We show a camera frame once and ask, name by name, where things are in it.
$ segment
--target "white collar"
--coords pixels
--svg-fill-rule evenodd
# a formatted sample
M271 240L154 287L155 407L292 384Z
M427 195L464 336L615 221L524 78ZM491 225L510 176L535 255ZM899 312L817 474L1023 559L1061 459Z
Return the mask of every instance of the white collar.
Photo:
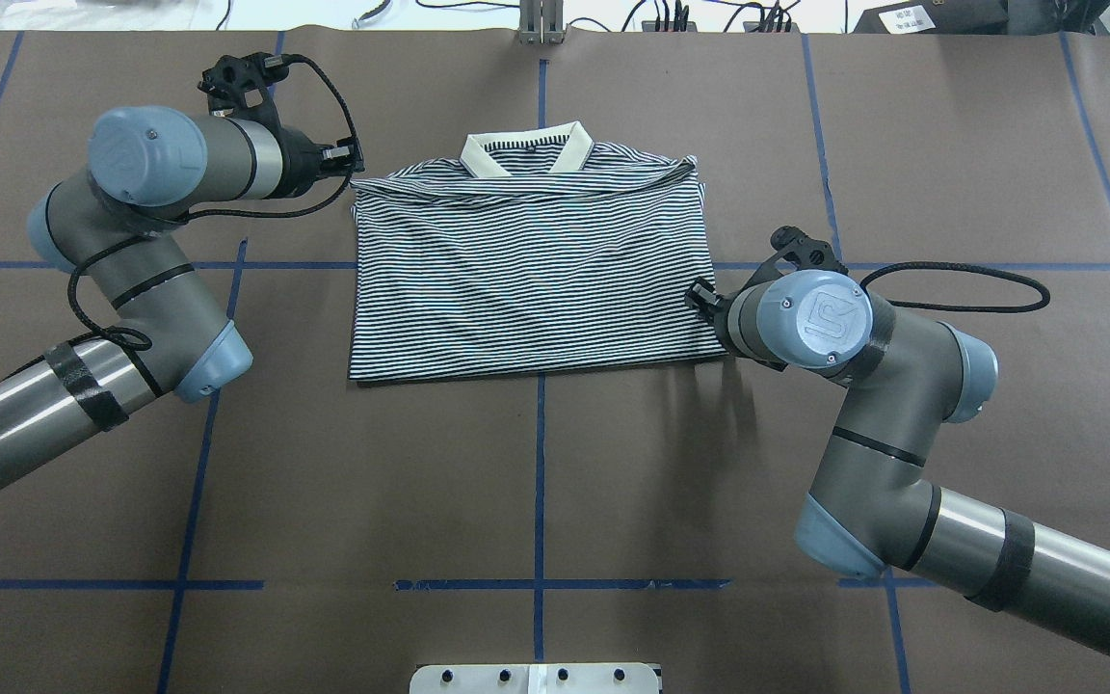
M589 151L594 148L594 140L589 133L581 127L581 121L558 124L554 128L542 128L542 130L528 130L524 132L487 132L482 135L468 135L465 138L465 149L462 150L462 163L465 164L471 174L477 178L505 178L511 177L505 168L491 158L485 150L485 145L496 142L515 143L518 145L537 144L547 137L567 137L564 149L555 159L555 165L549 172L577 172L589 159Z

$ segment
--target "blue joint cap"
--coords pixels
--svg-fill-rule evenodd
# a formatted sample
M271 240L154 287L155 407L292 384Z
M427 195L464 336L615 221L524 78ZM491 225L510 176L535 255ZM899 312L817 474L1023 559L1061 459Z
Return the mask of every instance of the blue joint cap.
M49 233L49 198L52 197L57 188L58 185L50 188L49 193L37 201L32 210L28 212L28 243L32 243L32 250L40 255L41 260L61 269L67 274L71 274L75 271L75 263L67 260L67 255L58 250L53 234Z
M961 354L961 394L957 399L953 413L945 421L950 423L970 421L982 410L982 404L991 399L991 392L997 389L997 379L1000 378L997 353L991 351L987 342L972 338L947 322L941 321L941 325L953 334L957 351Z
M89 138L89 171L115 201L159 208L186 198L209 168L198 124L167 105L105 111Z
M885 571L885 562L842 527L811 493L803 502L794 541L809 557L851 579L877 579Z
M803 369L833 369L872 334L872 303L841 273L798 271L774 281L756 308L765 345Z
M220 391L225 383L246 373L252 361L254 356L251 355L251 350L248 350L242 335L238 334L234 321L230 321L221 330L221 334L216 334L212 344L208 344L208 350L204 350L194 368L182 376L173 392L184 403L206 399Z

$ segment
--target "robotic arm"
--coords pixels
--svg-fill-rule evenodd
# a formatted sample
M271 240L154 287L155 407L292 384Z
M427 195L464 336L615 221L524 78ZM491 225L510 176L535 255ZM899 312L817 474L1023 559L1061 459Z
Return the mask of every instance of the robotic arm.
M1110 655L1109 551L922 479L941 423L972 419L995 390L991 348L866 293L828 243L798 229L770 244L777 253L737 293L700 280L686 298L728 352L847 390L799 547L858 579L902 567Z
M315 144L284 128L268 91L304 62L342 105L351 135ZM208 114L163 105L102 114L89 165L58 184L28 215L28 237L50 264L71 273L68 298L91 332L51 346L0 383L0 489L62 452L176 392L188 403L242 375L251 351L169 232L200 215L292 217L334 201L362 171L343 98L303 56L222 57L203 73ZM296 212L202 210L239 199L296 198L314 181L343 177L320 205ZM75 303L88 273L118 311L101 328Z

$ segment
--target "black and white striped fabric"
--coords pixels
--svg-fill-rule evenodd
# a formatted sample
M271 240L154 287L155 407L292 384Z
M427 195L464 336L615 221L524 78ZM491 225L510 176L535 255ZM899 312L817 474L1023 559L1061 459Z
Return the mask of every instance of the black and white striped fabric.
M471 135L460 159L353 185L355 381L722 353L683 303L713 278L693 157L595 143L568 123Z

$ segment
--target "label sticker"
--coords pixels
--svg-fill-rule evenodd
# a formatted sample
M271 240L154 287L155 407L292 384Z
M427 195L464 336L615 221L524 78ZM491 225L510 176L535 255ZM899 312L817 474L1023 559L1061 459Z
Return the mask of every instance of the label sticker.
M937 28L932 23L932 18L928 17L928 10L921 4L916 4L914 8L889 10L889 12L881 12L877 17L880 18L881 22L885 22L885 28L889 30L889 33L914 33Z

